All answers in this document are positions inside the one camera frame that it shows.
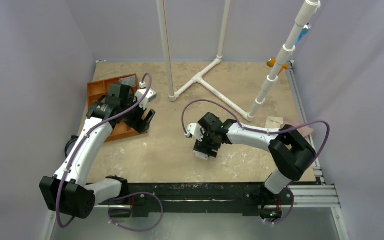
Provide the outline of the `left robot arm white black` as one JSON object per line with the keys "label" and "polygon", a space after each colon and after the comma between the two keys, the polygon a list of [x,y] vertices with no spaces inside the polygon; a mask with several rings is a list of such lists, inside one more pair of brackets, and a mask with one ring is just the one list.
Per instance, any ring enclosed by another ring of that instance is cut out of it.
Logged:
{"label": "left robot arm white black", "polygon": [[156,91],[144,85],[133,91],[129,85],[110,84],[109,92],[89,107],[81,135],[61,167],[39,183],[49,210],[85,219],[104,201],[111,199],[118,205],[128,201],[129,191],[122,186],[122,178],[109,177],[91,185],[87,178],[99,150],[118,124],[125,123],[139,134],[149,130],[156,112],[147,110],[147,105],[156,97]]}

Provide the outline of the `navy blue underwear white trim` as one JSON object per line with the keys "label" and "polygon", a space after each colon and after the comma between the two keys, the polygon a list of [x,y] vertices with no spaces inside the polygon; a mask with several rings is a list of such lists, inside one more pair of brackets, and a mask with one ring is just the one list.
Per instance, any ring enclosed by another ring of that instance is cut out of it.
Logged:
{"label": "navy blue underwear white trim", "polygon": [[208,160],[209,158],[216,158],[218,150],[211,144],[197,140],[193,147],[193,155],[197,158]]}

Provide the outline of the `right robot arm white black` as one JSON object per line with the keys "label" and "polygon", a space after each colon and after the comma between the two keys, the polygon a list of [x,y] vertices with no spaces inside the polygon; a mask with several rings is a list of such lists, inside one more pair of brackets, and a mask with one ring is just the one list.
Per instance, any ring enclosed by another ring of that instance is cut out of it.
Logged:
{"label": "right robot arm white black", "polygon": [[221,121],[208,112],[197,123],[185,127],[184,135],[195,138],[193,154],[204,160],[217,157],[222,145],[243,145],[270,153],[276,169],[260,191],[268,204],[278,200],[289,184],[300,180],[316,158],[315,149],[291,125],[274,129],[252,127],[236,119]]}

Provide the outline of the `orange compartment tray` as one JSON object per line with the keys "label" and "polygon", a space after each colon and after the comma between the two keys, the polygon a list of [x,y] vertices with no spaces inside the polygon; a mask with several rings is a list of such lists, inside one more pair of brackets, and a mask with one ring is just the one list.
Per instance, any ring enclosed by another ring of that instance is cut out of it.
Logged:
{"label": "orange compartment tray", "polygon": [[[124,76],[109,78],[87,84],[88,109],[86,112],[86,117],[88,119],[109,119],[132,107],[138,101],[138,99],[135,97],[135,93],[139,89],[139,80],[137,75],[135,87],[120,84],[119,79],[121,77]],[[126,123],[122,121],[122,116],[111,120],[109,124],[112,127],[112,132],[105,140],[106,143],[140,135],[138,132],[128,127]]]}

